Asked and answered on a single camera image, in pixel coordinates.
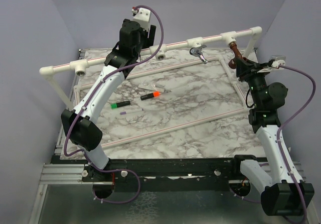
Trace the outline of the brown faucet chrome knob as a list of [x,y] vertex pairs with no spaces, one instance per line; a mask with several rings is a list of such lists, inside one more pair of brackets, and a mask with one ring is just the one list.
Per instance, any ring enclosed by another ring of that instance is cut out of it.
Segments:
[[236,42],[231,42],[229,43],[229,48],[232,50],[232,52],[234,53],[234,58],[231,59],[228,63],[228,66],[231,68],[231,69],[236,69],[236,65],[234,63],[234,59],[235,58],[242,58],[244,56],[242,56],[242,54],[240,53],[238,47],[237,47],[237,44]]

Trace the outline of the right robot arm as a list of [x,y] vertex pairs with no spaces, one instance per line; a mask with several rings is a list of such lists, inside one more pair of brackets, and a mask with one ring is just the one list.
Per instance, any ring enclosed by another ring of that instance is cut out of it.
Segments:
[[277,110],[284,106],[287,87],[274,82],[267,84],[265,76],[272,70],[285,68],[283,58],[257,63],[245,57],[235,58],[236,76],[246,82],[253,99],[249,123],[263,146],[270,173],[267,174],[252,156],[235,156],[230,173],[235,179],[247,177],[260,193],[260,203],[268,216],[302,216],[314,196],[314,188],[297,171],[286,147]]

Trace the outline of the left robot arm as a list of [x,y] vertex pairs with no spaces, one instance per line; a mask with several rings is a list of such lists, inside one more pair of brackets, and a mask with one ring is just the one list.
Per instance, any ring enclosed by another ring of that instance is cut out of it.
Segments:
[[110,177],[111,169],[100,144],[102,131],[96,126],[98,117],[111,95],[137,65],[142,49],[153,45],[155,30],[149,20],[125,19],[119,41],[107,55],[92,88],[78,105],[61,114],[66,141],[71,141],[84,153],[95,166],[93,175],[100,181]]

